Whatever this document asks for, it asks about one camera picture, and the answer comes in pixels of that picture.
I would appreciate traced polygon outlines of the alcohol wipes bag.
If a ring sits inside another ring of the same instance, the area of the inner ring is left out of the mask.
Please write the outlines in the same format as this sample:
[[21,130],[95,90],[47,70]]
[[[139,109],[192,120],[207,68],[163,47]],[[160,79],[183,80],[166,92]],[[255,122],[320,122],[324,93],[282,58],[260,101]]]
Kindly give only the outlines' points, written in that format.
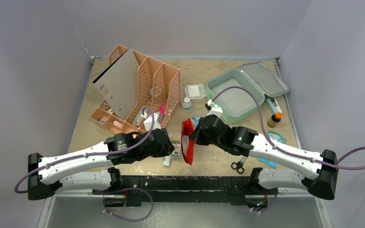
[[192,125],[193,125],[194,128],[198,125],[198,123],[200,121],[200,118],[201,117],[199,115],[195,115],[192,118],[190,118],[191,123],[192,123]]

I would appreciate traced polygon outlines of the teal printed plaster packet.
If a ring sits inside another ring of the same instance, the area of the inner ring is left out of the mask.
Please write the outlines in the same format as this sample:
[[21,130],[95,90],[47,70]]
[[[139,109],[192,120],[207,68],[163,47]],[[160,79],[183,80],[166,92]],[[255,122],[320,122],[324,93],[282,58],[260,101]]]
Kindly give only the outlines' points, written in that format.
[[169,167],[171,165],[171,159],[172,159],[171,155],[165,156],[163,160],[163,165]]

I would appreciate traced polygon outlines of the red first aid pouch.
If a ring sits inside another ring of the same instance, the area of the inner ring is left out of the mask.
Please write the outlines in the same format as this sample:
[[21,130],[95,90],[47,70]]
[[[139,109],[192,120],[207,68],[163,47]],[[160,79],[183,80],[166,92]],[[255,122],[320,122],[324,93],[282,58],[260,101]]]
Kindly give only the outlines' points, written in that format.
[[190,138],[193,132],[194,127],[191,119],[183,121],[181,127],[181,152],[184,161],[189,165],[192,165],[194,155],[194,141]]

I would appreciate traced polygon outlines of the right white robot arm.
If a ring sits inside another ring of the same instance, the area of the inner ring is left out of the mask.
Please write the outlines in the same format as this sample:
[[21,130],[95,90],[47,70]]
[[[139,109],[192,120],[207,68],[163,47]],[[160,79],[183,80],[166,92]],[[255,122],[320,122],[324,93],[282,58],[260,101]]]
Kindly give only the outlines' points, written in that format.
[[310,152],[283,144],[283,150],[290,153],[285,154],[278,149],[280,143],[247,127],[230,127],[213,114],[200,118],[190,139],[197,145],[215,145],[231,155],[262,158],[286,167],[280,171],[254,168],[248,180],[253,193],[295,188],[324,200],[335,198],[338,170],[331,167],[337,164],[333,151]]

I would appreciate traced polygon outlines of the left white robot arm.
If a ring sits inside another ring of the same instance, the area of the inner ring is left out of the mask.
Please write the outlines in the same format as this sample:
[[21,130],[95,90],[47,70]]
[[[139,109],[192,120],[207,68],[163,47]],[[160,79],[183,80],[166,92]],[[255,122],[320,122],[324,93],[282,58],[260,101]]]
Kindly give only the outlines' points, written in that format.
[[119,164],[171,155],[175,147],[165,129],[144,134],[118,133],[89,148],[57,157],[30,154],[27,195],[41,200],[56,192],[92,189],[118,194],[123,187]]

